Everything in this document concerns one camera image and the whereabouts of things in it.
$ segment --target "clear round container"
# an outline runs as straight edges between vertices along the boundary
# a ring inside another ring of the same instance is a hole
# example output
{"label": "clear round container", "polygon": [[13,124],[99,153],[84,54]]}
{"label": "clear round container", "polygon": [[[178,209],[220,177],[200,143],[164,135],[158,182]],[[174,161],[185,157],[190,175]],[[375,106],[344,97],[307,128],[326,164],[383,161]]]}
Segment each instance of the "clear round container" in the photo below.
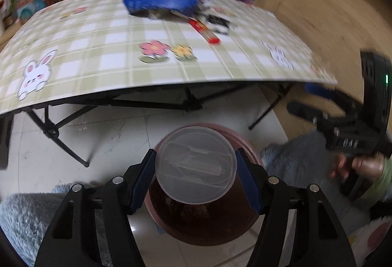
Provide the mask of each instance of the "clear round container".
{"label": "clear round container", "polygon": [[155,174],[164,192],[185,204],[213,202],[236,178],[236,154],[219,132],[186,127],[169,135],[159,147]]}

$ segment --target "plaid tablecloth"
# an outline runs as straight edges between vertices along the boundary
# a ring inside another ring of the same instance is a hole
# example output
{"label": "plaid tablecloth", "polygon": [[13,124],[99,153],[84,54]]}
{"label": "plaid tablecloth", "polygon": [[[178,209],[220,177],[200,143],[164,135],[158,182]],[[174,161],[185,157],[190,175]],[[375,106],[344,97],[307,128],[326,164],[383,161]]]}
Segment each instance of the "plaid tablecloth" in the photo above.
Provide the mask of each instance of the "plaid tablecloth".
{"label": "plaid tablecloth", "polygon": [[[65,0],[39,11],[0,54],[0,113],[76,95],[150,85],[336,83],[315,62],[309,47],[273,14],[235,0],[213,2],[235,18],[230,35],[218,35],[218,46],[208,44],[179,17],[131,16],[122,0]],[[152,63],[143,60],[148,56],[140,46],[152,41],[168,45],[165,60],[154,60],[161,58],[155,55],[147,58]],[[183,50],[190,47],[196,59],[178,60],[169,48],[175,45],[185,46]],[[279,63],[281,57],[289,67]],[[42,83],[35,87],[39,80]]]}

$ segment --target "metal screw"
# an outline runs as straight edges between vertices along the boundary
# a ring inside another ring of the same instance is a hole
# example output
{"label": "metal screw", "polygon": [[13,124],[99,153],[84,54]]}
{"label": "metal screw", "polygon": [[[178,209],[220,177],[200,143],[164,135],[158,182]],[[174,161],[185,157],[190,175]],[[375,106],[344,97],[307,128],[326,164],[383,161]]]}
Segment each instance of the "metal screw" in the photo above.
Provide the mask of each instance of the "metal screw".
{"label": "metal screw", "polygon": [[320,191],[320,188],[318,187],[318,185],[317,184],[311,184],[310,186],[309,186],[309,190],[311,190],[312,192],[318,192],[318,191]]}
{"label": "metal screw", "polygon": [[72,191],[74,191],[74,192],[79,192],[81,189],[82,189],[82,185],[81,184],[75,184],[72,187]]}
{"label": "metal screw", "polygon": [[117,177],[113,178],[113,180],[112,180],[112,182],[114,184],[121,184],[123,181],[124,181],[124,179],[122,176],[117,176]]}
{"label": "metal screw", "polygon": [[270,176],[268,178],[268,182],[270,182],[271,184],[278,184],[279,183],[279,179],[275,176]]}

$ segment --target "white bunny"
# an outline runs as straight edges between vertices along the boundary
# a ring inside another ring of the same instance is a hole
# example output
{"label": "white bunny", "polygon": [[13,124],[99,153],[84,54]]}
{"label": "white bunny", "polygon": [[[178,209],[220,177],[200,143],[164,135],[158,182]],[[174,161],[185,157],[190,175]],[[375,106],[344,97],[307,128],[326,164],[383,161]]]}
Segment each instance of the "white bunny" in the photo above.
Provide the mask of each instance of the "white bunny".
{"label": "white bunny", "polygon": [[32,60],[27,64],[23,71],[24,80],[18,90],[18,99],[23,100],[27,94],[33,91],[41,90],[48,82],[52,75],[49,62],[56,56],[57,50],[53,50],[46,54],[40,63],[36,60]]}
{"label": "white bunny", "polygon": [[262,42],[263,45],[270,51],[274,61],[281,67],[285,69],[294,70],[291,62],[286,58],[285,52],[278,46],[272,47],[271,45]]}

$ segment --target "pink flower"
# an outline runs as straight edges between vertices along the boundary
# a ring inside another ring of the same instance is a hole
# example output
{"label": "pink flower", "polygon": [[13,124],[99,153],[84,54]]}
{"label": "pink flower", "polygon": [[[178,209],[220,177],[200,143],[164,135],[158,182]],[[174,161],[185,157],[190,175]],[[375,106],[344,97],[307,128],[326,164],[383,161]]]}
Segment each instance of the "pink flower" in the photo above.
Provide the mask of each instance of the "pink flower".
{"label": "pink flower", "polygon": [[152,41],[150,43],[141,43],[139,47],[142,49],[142,53],[147,56],[166,56],[167,51],[170,46],[166,44],[162,44],[158,41]]}

